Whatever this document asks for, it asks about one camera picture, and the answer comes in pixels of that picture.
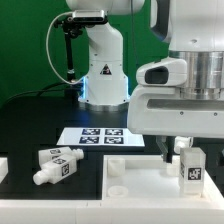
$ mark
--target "white cylinder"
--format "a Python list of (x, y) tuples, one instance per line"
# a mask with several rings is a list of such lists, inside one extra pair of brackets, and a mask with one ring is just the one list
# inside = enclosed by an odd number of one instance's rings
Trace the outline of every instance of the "white cylinder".
[(121, 157), (115, 157), (108, 159), (107, 166), (108, 174), (111, 176), (122, 176), (125, 174), (125, 159)]

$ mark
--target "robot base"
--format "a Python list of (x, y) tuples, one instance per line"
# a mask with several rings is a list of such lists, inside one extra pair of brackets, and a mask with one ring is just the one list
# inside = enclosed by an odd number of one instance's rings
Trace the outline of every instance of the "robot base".
[(185, 100), (180, 88), (138, 85), (128, 110), (132, 133), (224, 138), (224, 96), (218, 100)]
[(87, 102), (79, 101), (80, 108), (92, 111), (107, 111), (107, 112), (123, 111), (128, 109), (128, 105), (129, 102), (125, 102), (119, 105), (94, 105)]

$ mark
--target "black tabletop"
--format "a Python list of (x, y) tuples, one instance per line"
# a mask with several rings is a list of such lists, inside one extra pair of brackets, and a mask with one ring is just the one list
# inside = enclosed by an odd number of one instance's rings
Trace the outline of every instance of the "black tabletop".
[(33, 175), (40, 170), (38, 151), (57, 147), (65, 127), (126, 128), (127, 111), (84, 110), (60, 97), (21, 97), (4, 105), (0, 157), (8, 158), (9, 173), (0, 184), (1, 199), (101, 199), (103, 155), (160, 153), (153, 136), (144, 136), (145, 147), (81, 147), (85, 158), (78, 161), (75, 174), (37, 186)]

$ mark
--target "small white object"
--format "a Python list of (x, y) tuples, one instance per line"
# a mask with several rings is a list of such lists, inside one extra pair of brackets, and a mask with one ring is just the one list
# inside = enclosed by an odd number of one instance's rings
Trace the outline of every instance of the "small white object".
[(108, 159), (108, 174), (111, 176), (122, 176), (125, 174), (125, 159), (115, 157)]
[(71, 150), (69, 147), (61, 147), (61, 148), (53, 148), (53, 149), (46, 149), (46, 150), (40, 150), (38, 152), (39, 154), (39, 165), (40, 167), (61, 155), (67, 154), (74, 156), (76, 160), (80, 160), (84, 158), (84, 153), (82, 149), (74, 149)]
[(124, 198), (128, 196), (128, 188), (124, 186), (112, 186), (108, 189), (108, 196), (111, 198)]
[(0, 158), (0, 183), (3, 181), (8, 173), (8, 160), (7, 158)]
[(180, 170), (180, 157), (174, 156), (172, 159), (172, 163), (167, 163), (167, 174), (172, 177), (179, 176)]
[(184, 196), (201, 196), (204, 188), (206, 155), (200, 148), (180, 150), (180, 193)]
[(193, 145), (193, 137), (177, 136), (174, 142), (174, 151), (180, 154), (181, 148), (190, 148)]
[(77, 171), (76, 158), (71, 155), (62, 155), (41, 166), (42, 170), (33, 176), (36, 185), (43, 183), (55, 184)]

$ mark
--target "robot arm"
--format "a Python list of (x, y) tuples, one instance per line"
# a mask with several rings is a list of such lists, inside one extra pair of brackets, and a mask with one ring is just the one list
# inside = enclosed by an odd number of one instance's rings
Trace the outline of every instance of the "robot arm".
[(73, 11), (103, 10), (108, 15), (127, 15), (131, 14), (132, 3), (133, 11), (138, 12), (145, 0), (66, 0), (66, 2)]

